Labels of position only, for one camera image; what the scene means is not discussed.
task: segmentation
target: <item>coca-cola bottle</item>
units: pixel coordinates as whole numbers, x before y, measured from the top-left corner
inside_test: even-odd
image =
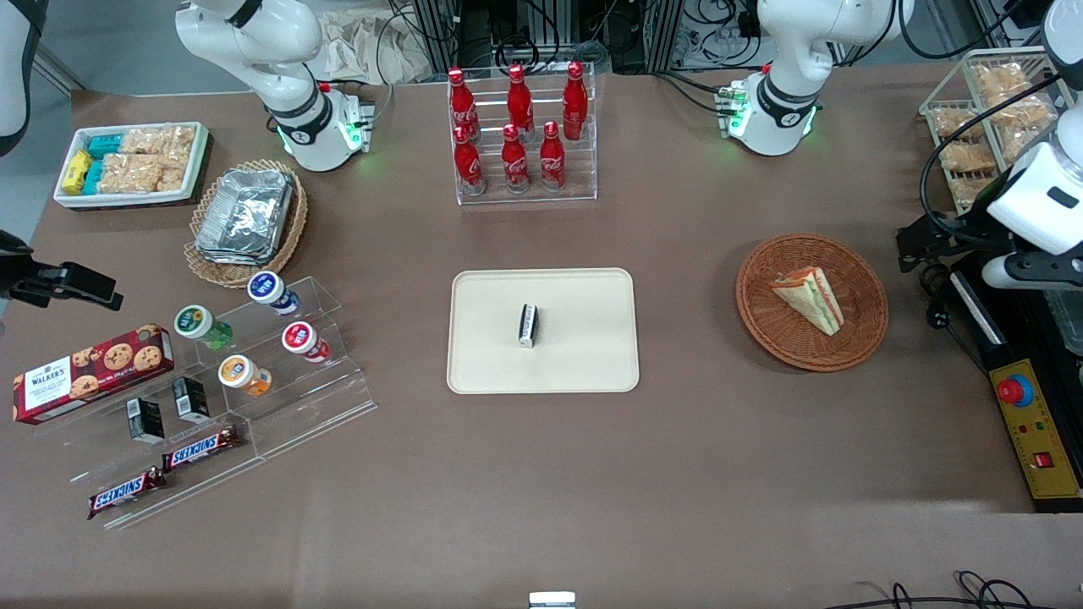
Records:
[[[452,118],[455,127],[464,127],[470,141],[478,143],[481,138],[481,126],[478,125],[478,106],[474,105],[473,93],[467,88],[466,77],[458,67],[447,70],[447,80],[452,83]]]
[[[587,87],[583,83],[583,63],[567,64],[567,85],[564,85],[564,137],[577,141],[583,137],[587,120]]]
[[[508,90],[508,116],[519,130],[519,139],[533,142],[534,100],[531,99],[531,90],[526,88],[526,70],[519,64],[511,64],[508,76],[511,77],[511,89]]]
[[[514,125],[504,126],[504,178],[508,181],[508,190],[513,193],[525,193],[531,187],[531,176],[526,172],[526,148],[519,141],[519,129]]]
[[[481,174],[478,148],[470,143],[470,133],[466,127],[456,127],[452,137],[455,139],[455,169],[462,179],[462,194],[478,196],[485,192],[485,177]]]
[[[557,121],[545,124],[545,141],[542,142],[542,185],[557,192],[564,187],[564,144],[560,141]]]

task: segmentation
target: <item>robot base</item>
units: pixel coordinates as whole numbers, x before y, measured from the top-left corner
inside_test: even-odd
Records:
[[[757,154],[781,156],[796,148],[801,138],[812,129],[815,108],[804,118],[794,114],[796,121],[792,127],[779,127],[774,117],[764,109],[756,93],[764,78],[761,73],[754,74],[744,80],[734,80],[729,89],[715,94],[715,107],[723,113],[718,117],[718,125],[723,138],[739,140]]]
[[[362,106],[354,95],[332,90],[325,93],[331,103],[331,119],[311,143],[289,141],[279,129],[286,152],[310,171],[330,171],[353,155],[366,152],[373,133],[373,106]]]

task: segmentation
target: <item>brown wicker basket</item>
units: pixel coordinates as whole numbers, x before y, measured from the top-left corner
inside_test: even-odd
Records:
[[[293,255],[293,250],[297,249],[297,243],[301,241],[301,232],[304,231],[304,221],[309,216],[309,199],[304,194],[304,186],[301,185],[301,180],[298,179],[297,173],[289,167],[276,160],[249,160],[242,163],[233,169],[247,169],[250,171],[274,169],[293,178],[293,198],[289,206],[289,217],[286,218],[286,225],[283,228],[282,244],[278,248],[278,254],[268,265],[247,267],[244,264],[217,264],[204,259],[204,257],[199,255],[196,250],[195,242],[184,246],[184,258],[187,259],[188,268],[192,269],[193,273],[211,283],[229,287],[231,289],[242,289],[248,285],[248,280],[256,273],[263,270],[270,270],[277,273],[282,271],[283,267],[286,265],[286,262],[289,261],[290,256]],[[192,228],[193,236],[199,234],[199,226],[203,225],[204,219],[207,217],[207,207],[210,205],[211,199],[214,198],[214,193],[218,192],[218,185],[221,182],[222,177],[220,176],[218,180],[214,180],[214,183],[207,189],[207,192],[204,193],[203,198],[199,200],[199,205],[192,215],[192,222],[188,225]]]
[[[820,267],[843,310],[835,336],[817,329],[771,291],[781,274]],[[887,295],[872,267],[845,245],[811,233],[759,244],[738,273],[738,310],[753,338],[799,368],[837,372],[867,360],[887,333]]]

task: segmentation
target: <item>bottle cap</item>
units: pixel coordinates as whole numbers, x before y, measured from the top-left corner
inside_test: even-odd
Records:
[[[248,297],[260,304],[271,304],[286,293],[286,282],[274,271],[261,271],[248,280]]]
[[[218,366],[218,379],[222,385],[239,389],[256,376],[256,365],[244,355],[230,355]]]
[[[203,338],[213,323],[214,315],[211,315],[206,307],[188,304],[177,313],[177,318],[173,319],[173,329],[184,338],[195,340]]]
[[[316,331],[308,322],[293,322],[282,333],[282,346],[290,353],[308,353],[316,340]]]

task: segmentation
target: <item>brown table surface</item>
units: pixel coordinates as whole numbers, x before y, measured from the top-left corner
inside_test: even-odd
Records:
[[[8,607],[820,607],[859,582],[956,594],[952,571],[1080,605],[1083,519],[1031,514],[987,380],[928,328],[892,234],[918,213],[930,150],[915,111],[947,65],[836,70],[800,147],[762,158],[649,77],[606,77],[596,205],[456,206],[443,86],[402,87],[375,150],[302,173],[313,275],[379,409],[136,526],[82,519],[32,428],[0,426],[0,598]],[[710,75],[722,82],[733,75]],[[210,176],[288,160],[250,94],[77,99],[79,126],[199,120]],[[48,206],[41,260],[117,278],[122,312],[13,303],[14,374],[198,301],[192,208]],[[891,304],[883,347],[838,374],[796,371],[744,331],[733,278],[790,231],[846,242]],[[639,387],[624,394],[456,396],[451,284],[468,269],[622,267],[636,282]]]

